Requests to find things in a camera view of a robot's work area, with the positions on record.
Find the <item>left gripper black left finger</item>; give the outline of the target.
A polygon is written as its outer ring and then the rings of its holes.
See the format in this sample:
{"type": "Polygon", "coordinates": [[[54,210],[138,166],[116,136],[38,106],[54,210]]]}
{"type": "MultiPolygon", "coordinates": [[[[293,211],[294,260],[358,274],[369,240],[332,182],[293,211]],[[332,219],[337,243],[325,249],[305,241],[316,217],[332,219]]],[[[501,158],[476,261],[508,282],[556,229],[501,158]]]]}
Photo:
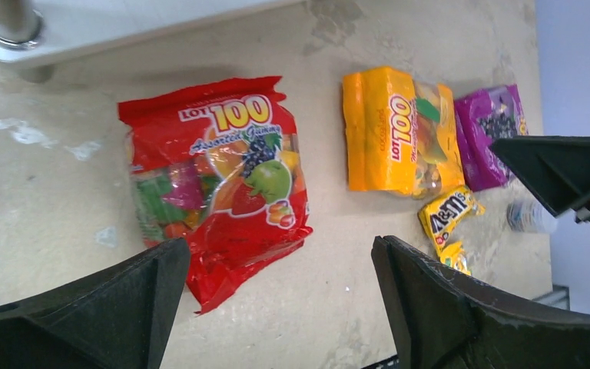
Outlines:
{"type": "Polygon", "coordinates": [[[158,368],[191,254],[165,241],[61,287],[0,306],[0,368],[158,368]]]}

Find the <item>orange mango gummy bag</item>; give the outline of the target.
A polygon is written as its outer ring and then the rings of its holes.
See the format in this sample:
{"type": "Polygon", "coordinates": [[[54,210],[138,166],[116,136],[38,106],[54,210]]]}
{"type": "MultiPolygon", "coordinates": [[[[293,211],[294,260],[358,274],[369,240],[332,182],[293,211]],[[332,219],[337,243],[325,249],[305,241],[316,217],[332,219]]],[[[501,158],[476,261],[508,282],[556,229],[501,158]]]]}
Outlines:
{"type": "Polygon", "coordinates": [[[350,190],[428,198],[466,183],[449,87],[385,66],[342,88],[350,190]]]}

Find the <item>purple grape gummy bag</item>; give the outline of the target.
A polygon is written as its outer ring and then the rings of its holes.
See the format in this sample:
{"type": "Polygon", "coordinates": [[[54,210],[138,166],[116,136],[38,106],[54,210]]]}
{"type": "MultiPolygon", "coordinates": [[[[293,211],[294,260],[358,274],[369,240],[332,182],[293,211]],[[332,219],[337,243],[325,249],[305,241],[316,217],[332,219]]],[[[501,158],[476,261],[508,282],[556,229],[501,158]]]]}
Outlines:
{"type": "Polygon", "coordinates": [[[527,135],[516,85],[481,88],[454,101],[456,137],[467,186],[473,191],[506,186],[514,174],[489,146],[500,138],[527,135]]]}

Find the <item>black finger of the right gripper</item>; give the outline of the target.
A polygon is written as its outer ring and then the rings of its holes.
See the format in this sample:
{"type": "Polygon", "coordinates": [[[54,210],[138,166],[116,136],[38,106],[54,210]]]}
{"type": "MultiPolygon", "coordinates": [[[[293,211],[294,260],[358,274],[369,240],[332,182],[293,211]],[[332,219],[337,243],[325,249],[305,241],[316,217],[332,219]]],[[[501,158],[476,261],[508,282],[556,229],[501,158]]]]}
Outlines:
{"type": "Polygon", "coordinates": [[[552,216],[572,210],[590,223],[590,136],[520,135],[490,150],[552,216]]]}

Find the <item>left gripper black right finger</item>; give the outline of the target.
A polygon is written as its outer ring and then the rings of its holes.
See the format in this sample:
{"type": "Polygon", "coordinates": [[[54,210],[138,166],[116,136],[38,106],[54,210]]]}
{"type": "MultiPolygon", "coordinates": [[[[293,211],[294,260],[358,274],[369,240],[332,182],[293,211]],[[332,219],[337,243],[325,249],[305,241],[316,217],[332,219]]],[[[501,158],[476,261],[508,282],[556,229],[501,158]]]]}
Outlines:
{"type": "Polygon", "coordinates": [[[452,269],[394,236],[371,251],[403,368],[590,368],[590,314],[452,269]]]}

